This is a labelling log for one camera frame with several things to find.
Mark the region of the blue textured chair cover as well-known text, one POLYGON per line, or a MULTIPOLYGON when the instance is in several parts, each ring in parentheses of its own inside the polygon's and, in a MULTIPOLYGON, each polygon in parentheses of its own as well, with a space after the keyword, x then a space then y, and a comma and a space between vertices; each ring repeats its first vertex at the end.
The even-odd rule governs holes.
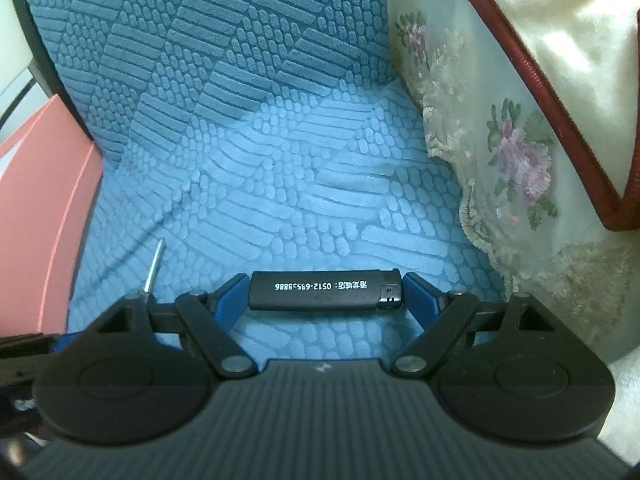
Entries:
POLYGON ((502 295, 390 68, 386 0, 25 0, 104 160, 67 315, 142 284, 390 269, 502 295))

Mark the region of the cream red black blanket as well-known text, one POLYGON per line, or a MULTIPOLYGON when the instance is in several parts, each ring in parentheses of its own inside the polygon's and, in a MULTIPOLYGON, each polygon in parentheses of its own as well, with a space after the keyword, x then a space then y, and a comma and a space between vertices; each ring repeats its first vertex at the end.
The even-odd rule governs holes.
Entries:
POLYGON ((639 0, 466 0, 548 119, 602 226, 639 226, 639 0))

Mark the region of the yellow handled screwdriver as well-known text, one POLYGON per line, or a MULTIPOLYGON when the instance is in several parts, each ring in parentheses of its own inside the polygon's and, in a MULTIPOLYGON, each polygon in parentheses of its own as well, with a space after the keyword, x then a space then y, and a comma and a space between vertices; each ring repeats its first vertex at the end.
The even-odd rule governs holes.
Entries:
POLYGON ((160 260, 162 260, 164 248, 165 248, 165 240, 163 238, 160 238, 155 247, 153 258, 149 267, 149 271, 148 271, 148 274, 146 274, 146 279, 142 287, 142 292, 146 296, 149 296, 152 294, 152 289, 155 283, 158 269, 160 268, 160 260))

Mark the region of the floral lace cloth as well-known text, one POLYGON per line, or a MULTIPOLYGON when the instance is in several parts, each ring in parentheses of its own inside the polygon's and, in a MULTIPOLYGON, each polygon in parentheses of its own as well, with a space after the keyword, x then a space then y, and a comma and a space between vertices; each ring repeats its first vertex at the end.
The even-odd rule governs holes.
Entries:
POLYGON ((639 352, 639 227, 605 229, 548 119, 466 0, 387 0, 392 58, 459 216, 511 292, 614 363, 639 352))

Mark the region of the pink cardboard box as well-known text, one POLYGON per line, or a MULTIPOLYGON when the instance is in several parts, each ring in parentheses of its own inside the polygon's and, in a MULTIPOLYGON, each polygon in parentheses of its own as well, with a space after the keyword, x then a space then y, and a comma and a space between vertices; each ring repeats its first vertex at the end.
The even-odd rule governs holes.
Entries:
POLYGON ((62 333, 102 157, 58 96, 1 157, 1 335, 62 333))

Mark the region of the black lighter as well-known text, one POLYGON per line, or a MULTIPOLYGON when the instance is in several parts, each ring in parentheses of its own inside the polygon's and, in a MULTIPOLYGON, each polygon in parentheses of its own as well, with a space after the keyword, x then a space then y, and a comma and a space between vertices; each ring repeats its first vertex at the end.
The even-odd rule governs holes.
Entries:
POLYGON ((375 311, 401 305, 397 269, 255 272, 248 293, 248 306, 256 311, 375 311))

